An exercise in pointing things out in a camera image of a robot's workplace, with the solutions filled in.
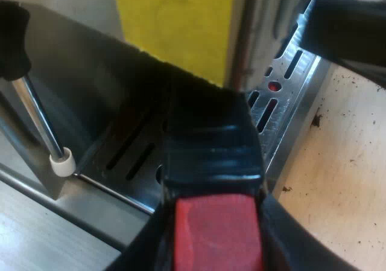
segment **light wood tabletop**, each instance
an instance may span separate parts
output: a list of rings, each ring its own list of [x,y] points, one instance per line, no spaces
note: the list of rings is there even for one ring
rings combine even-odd
[[[320,127],[310,128],[289,191],[279,197],[312,235],[361,270],[386,270],[385,105],[385,89],[338,67],[318,111]]]

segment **white plastic cap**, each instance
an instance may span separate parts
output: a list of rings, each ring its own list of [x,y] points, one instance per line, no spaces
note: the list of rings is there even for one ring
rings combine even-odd
[[[74,173],[76,164],[75,159],[72,156],[72,152],[67,147],[63,148],[65,150],[65,155],[67,159],[65,161],[56,162],[52,159],[51,155],[49,156],[49,161],[52,166],[52,170],[57,176],[66,177]]]

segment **black rubber grip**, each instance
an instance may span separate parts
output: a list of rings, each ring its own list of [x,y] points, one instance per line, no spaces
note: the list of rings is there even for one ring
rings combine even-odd
[[[8,81],[23,77],[31,69],[24,38],[29,12],[16,2],[0,1],[0,77]]]

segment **red clamp pad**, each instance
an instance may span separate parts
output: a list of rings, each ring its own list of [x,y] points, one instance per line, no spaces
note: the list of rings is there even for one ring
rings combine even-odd
[[[174,271],[263,271],[254,197],[242,194],[178,199]]]

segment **yellow panel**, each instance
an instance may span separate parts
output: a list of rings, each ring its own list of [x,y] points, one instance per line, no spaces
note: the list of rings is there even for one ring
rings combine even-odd
[[[117,0],[125,39],[223,85],[232,0]]]

